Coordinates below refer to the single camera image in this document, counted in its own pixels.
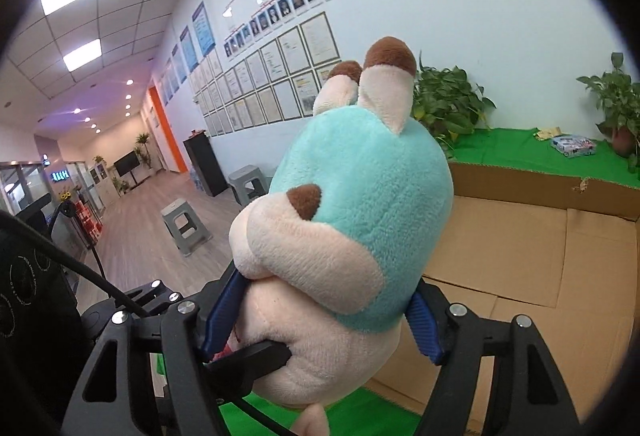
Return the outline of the green tablecloth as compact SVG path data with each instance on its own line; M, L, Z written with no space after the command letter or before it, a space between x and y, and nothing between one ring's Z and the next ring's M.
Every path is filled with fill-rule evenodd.
M454 209L426 280L481 317L532 318L589 416L639 322L639 174L607 141L567 158L502 128L460 138L452 174Z

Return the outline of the colourful small box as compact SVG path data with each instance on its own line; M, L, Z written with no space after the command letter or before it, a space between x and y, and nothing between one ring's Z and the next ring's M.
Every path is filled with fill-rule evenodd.
M551 139L551 145L567 158L593 156L597 152L597 144L593 140L579 135L555 136Z

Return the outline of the small grey plastic stool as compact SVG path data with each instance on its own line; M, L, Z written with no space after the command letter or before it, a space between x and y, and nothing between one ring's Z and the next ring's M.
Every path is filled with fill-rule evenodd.
M212 237L200 216L184 199L175 200L163 208L160 214L171 239L183 256L190 256L196 248Z

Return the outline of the large shallow cardboard box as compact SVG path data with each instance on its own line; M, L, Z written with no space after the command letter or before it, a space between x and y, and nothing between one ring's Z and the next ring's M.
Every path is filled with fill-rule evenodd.
M639 191L591 176L456 163L428 262L446 364L414 322L371 381L389 435L634 435Z

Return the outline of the left potted plant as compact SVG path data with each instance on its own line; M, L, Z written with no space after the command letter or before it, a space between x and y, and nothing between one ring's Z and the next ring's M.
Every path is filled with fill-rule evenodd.
M457 140L480 128L489 128L495 103L482 85L472 83L458 66L439 70L424 66L422 58L413 86L412 117L438 142L448 159L454 158Z

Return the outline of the right potted plant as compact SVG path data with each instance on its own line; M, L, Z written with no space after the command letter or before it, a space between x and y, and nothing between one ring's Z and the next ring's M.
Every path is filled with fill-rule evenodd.
M631 174L639 174L639 83L624 69L625 56L612 52L611 70L601 75L578 76L603 112L598 131L606 137L613 151L627 160Z

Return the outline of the framed certificates on wall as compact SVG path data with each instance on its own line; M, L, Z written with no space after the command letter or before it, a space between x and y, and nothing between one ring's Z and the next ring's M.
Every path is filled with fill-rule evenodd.
M322 11L229 60L225 68L210 52L190 74L193 101L209 137L309 118L341 56Z

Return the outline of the grey stacked plastic stools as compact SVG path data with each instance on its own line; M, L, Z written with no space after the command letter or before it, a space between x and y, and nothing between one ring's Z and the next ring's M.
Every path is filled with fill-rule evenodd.
M251 200L268 193L268 182L259 167L245 165L228 176L236 202L247 206Z

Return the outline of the potted plant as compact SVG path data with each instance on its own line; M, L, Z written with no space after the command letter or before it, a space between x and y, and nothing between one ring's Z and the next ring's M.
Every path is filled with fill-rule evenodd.
M631 174L639 174L639 83L624 69L625 56L612 52L611 70L601 75L578 76L603 112L598 131L606 137L613 151L627 160Z
M482 85L472 83L458 66L439 70L424 66L422 58L413 86L412 117L438 142L448 159L454 158L457 140L480 128L489 128L495 103Z

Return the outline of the black cabinet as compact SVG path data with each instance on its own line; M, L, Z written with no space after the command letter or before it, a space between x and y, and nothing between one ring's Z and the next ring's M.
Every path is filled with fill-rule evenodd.
M218 196L228 188L212 145L204 130L183 141L195 173L208 196Z

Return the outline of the pink pig plush toy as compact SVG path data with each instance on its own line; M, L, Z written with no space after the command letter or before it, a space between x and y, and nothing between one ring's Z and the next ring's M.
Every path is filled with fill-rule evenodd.
M401 320L454 202L445 153L412 117L416 58L396 37L334 66L269 191L235 217L229 243L250 285L228 347L285 345L255 393L329 433L326 408L397 348Z

